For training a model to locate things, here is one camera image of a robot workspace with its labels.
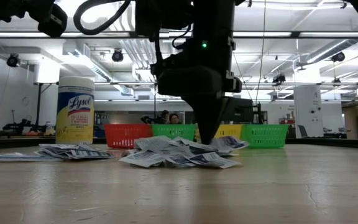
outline woman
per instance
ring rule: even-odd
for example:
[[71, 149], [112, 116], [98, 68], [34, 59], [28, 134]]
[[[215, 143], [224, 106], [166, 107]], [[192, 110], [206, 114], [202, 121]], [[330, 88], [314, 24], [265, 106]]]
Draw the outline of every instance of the woman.
[[169, 122], [170, 124], [181, 124], [181, 122], [179, 122], [179, 115], [177, 115], [176, 113], [170, 114]]

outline lysol wipes container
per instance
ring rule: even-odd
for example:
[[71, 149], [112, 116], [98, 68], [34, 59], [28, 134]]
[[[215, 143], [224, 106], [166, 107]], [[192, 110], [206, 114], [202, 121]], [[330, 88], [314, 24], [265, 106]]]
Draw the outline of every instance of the lysol wipes container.
[[93, 141], [94, 82], [82, 77], [59, 79], [56, 121], [57, 144]]

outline wooden table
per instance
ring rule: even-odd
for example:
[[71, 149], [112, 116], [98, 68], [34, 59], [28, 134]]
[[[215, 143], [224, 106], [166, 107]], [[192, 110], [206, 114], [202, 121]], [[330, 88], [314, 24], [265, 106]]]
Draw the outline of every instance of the wooden table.
[[0, 162], [0, 223], [358, 223], [358, 149], [239, 154], [226, 170]]

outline chair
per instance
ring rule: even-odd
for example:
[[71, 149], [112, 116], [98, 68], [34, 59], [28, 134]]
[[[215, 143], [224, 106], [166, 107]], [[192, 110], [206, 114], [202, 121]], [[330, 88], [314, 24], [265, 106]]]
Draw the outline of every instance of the chair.
[[298, 125], [299, 131], [301, 132], [301, 137], [302, 138], [307, 138], [308, 137], [308, 133], [306, 132], [306, 129], [303, 125]]

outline pile of paper packets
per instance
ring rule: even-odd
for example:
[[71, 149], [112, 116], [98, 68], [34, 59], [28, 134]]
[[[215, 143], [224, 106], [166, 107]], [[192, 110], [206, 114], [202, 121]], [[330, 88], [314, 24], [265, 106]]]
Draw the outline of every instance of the pile of paper packets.
[[232, 152], [248, 144], [233, 136], [213, 139], [210, 145], [203, 145], [183, 138], [171, 140], [165, 136], [135, 140], [135, 149], [120, 159], [141, 167], [160, 166], [162, 163], [175, 166], [207, 166], [228, 168], [241, 165], [240, 162], [225, 159]]
[[0, 161], [47, 162], [63, 160], [111, 159], [114, 156], [86, 143], [79, 145], [40, 144], [34, 154], [18, 152], [0, 155]]

